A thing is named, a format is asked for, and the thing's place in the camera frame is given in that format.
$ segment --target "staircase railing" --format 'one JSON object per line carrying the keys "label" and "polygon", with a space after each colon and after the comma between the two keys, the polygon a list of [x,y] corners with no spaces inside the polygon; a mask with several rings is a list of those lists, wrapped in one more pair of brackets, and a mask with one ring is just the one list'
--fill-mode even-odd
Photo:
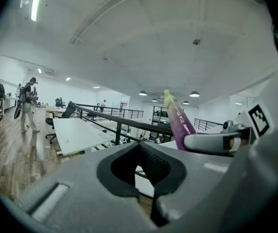
{"label": "staircase railing", "polygon": [[202,120],[202,119],[198,119],[198,118],[195,118],[195,120],[194,120],[194,127],[203,132],[206,130],[209,130],[211,128],[214,128],[218,125],[223,125],[223,124],[218,123],[218,122],[206,121],[206,120]]}
{"label": "staircase railing", "polygon": [[94,110],[95,112],[101,112],[100,116],[92,114],[90,112],[86,111],[77,111],[77,113],[82,113],[82,116],[88,117],[89,119],[92,119],[94,121],[102,121],[107,120],[104,115],[111,115],[116,117],[121,117],[125,119],[135,119],[135,118],[142,118],[143,117],[143,111],[138,110],[128,110],[128,109],[122,109],[122,108],[113,108],[113,107],[101,107],[96,105],[88,105],[88,104],[75,104],[77,106],[85,107],[90,110]]}

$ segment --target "white table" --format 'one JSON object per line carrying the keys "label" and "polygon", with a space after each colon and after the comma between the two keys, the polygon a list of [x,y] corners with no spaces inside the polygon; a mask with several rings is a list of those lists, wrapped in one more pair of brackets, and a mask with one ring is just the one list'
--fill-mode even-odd
{"label": "white table", "polygon": [[65,108],[59,108],[59,107],[56,107],[56,106],[47,106],[45,108],[46,112],[57,112],[57,113],[64,113],[66,111]]}
{"label": "white table", "polygon": [[115,139],[112,132],[103,133],[78,118],[54,118],[53,125],[61,150],[57,154],[68,155],[83,150],[91,152],[92,147]]}
{"label": "white table", "polygon": [[13,98],[13,97],[6,96],[5,100],[4,100],[4,105],[3,105],[4,110],[7,110],[7,109],[10,109],[10,108],[14,107],[15,106],[14,101],[16,101],[16,100],[18,100],[18,98]]}

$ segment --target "metal railing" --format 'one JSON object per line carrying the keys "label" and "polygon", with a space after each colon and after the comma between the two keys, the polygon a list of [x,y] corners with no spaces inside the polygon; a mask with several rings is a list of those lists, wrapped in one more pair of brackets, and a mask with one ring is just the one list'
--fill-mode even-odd
{"label": "metal railing", "polygon": [[201,131],[209,130],[218,125],[223,125],[223,124],[218,123],[218,122],[210,122],[210,121],[206,121],[206,120],[202,120],[202,119],[198,119],[198,118],[195,118],[195,120],[194,120],[194,127]]}
{"label": "metal railing", "polygon": [[89,119],[92,119],[93,121],[103,121],[107,120],[104,117],[104,114],[126,118],[126,119],[134,119],[134,118],[142,118],[143,117],[143,111],[138,110],[128,110],[128,109],[121,109],[121,108],[113,108],[113,107],[101,107],[101,106],[95,106],[95,105],[88,105],[88,104],[75,104],[77,106],[85,107],[87,109],[92,109],[96,112],[101,112],[101,116],[95,115],[90,112],[85,111],[77,111],[77,113],[82,113],[82,116],[88,117]]}
{"label": "metal railing", "polygon": [[[130,126],[130,127],[134,127],[134,128],[137,128],[137,129],[147,130],[147,131],[150,131],[150,132],[161,133],[161,134],[165,134],[165,135],[169,135],[169,136],[173,135],[172,130],[170,128],[162,128],[162,127],[152,125],[152,124],[140,123],[140,122],[131,120],[131,118],[127,119],[127,118],[124,118],[124,117],[121,117],[121,116],[114,116],[114,115],[111,115],[111,114],[103,113],[103,112],[100,112],[98,110],[91,110],[91,109],[86,108],[87,106],[85,106],[85,105],[81,106],[80,104],[75,104],[75,106],[76,106],[76,109],[77,109],[75,114],[80,119],[83,119],[85,121],[90,121],[90,122],[98,125],[99,127],[102,127],[105,130],[108,130],[108,131],[111,131],[111,132],[115,133],[116,134],[115,142],[114,142],[115,145],[120,144],[121,136],[126,137],[126,139],[128,139],[128,140],[140,141],[140,139],[137,139],[137,138],[132,137],[130,135],[126,135],[126,134],[121,133],[122,124]],[[117,122],[116,130],[111,129],[109,127],[106,127],[104,125],[101,125],[98,121],[92,119],[92,118],[95,118],[95,117],[102,117],[106,120]]]}

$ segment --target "ceiling light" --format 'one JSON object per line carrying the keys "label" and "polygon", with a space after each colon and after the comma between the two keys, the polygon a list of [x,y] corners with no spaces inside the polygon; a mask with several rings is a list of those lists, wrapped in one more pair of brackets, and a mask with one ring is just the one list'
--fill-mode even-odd
{"label": "ceiling light", "polygon": [[37,17],[37,9],[38,9],[38,4],[40,0],[33,0],[32,1],[32,8],[31,8],[31,20],[36,21]]}
{"label": "ceiling light", "polygon": [[140,92],[139,92],[139,95],[141,95],[141,96],[146,96],[147,93],[146,93],[145,91],[140,91]]}
{"label": "ceiling light", "polygon": [[194,97],[194,98],[199,97],[199,93],[197,91],[192,91],[190,97]]}

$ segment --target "fluorescent light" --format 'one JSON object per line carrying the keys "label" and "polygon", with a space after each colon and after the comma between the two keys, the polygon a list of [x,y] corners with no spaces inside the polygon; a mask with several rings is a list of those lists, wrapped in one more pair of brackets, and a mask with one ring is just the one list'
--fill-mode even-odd
{"label": "fluorescent light", "polygon": [[36,21],[37,17],[37,9],[38,9],[38,4],[40,0],[33,0],[32,1],[32,8],[31,8],[31,20]]}
{"label": "fluorescent light", "polygon": [[139,95],[141,95],[141,96],[146,96],[147,93],[146,93],[145,91],[140,91],[140,92],[139,92]]}

